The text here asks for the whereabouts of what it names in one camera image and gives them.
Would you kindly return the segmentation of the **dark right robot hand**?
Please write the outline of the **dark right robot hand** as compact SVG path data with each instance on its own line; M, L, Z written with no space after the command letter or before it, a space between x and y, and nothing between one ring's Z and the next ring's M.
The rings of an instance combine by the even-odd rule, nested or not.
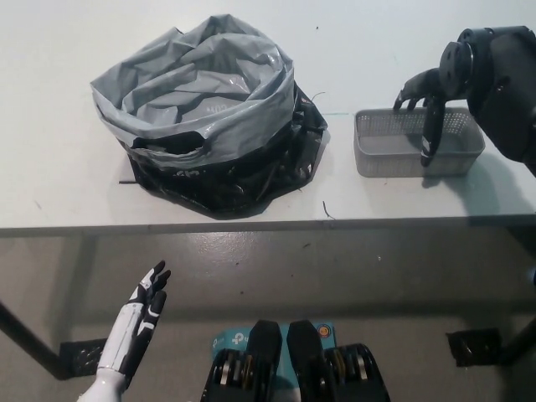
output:
M423 107L426 108L420 163L427 168L441 142L446 103L449 100L441 84L438 68L426 70L409 79L395 99L393 110L399 111L408 101L407 111L412 111L420 100L423 100Z

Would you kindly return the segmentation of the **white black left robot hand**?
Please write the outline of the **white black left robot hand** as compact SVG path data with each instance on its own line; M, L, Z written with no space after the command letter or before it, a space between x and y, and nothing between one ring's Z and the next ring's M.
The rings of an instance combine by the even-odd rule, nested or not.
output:
M131 381L152 340L164 308L171 271L161 260L140 280L122 306L106 340L99 369L109 369Z

